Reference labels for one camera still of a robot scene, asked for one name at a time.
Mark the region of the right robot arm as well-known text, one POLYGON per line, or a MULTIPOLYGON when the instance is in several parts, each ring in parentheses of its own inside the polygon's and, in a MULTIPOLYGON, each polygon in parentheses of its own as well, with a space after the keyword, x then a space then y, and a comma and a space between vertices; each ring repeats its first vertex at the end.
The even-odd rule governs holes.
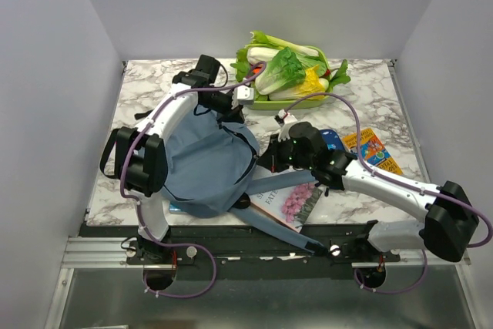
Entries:
POLYGON ((371 196, 414 218, 372 223, 367 235, 354 242, 356 255, 365 261, 393 249, 426 249, 442 260, 458 262, 479 223, 460 185, 415 182, 365 166, 353 153, 328 148, 320 130, 308 122, 287 125, 271 135, 257 163, 273 173, 306 170, 332 190, 371 196))

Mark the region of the teal blue book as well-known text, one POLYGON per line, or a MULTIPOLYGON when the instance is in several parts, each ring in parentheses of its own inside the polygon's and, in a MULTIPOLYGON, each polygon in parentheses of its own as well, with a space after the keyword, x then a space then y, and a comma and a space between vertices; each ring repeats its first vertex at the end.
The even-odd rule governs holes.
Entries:
POLYGON ((189 207, 188 207, 188 205, 186 203, 183 204, 183 203, 173 203, 173 202, 171 202, 169 204, 168 210, 172 214, 189 213, 189 207))

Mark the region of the blue student backpack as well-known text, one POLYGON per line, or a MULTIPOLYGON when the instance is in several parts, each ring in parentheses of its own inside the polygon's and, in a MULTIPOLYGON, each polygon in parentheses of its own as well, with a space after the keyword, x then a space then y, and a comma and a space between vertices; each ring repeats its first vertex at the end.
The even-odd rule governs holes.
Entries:
MULTIPOLYGON (((315 179, 307 171, 255 179, 260 149, 255 136, 244 124, 226 126, 217 129, 215 119, 205 115, 188 115, 182 120, 166 141, 169 173, 159 192, 162 201, 186 203, 188 214, 201 219, 231 212, 278 240, 316 255, 326 252, 322 243, 288 230, 256 213, 249 205, 253 194, 312 183, 315 179)), ((115 153, 106 148, 107 143, 99 164, 101 169, 105 168, 110 153, 115 153)))

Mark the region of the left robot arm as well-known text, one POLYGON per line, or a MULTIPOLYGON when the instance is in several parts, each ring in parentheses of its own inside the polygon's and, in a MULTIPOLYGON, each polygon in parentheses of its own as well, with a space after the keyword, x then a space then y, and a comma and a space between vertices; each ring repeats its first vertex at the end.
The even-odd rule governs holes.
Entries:
POLYGON ((242 107, 236 93, 242 84, 215 86, 221 62, 202 55, 194 69, 174 76, 163 100, 134 128, 112 131, 106 150, 116 153, 112 178, 118 179, 121 197, 134 200, 139 222, 138 240, 144 244, 144 254, 155 264, 165 262, 175 246, 166 240, 169 225, 159 194, 168 176, 166 141, 188 115, 203 115, 215 119, 217 129, 227 123, 244 122, 242 107))

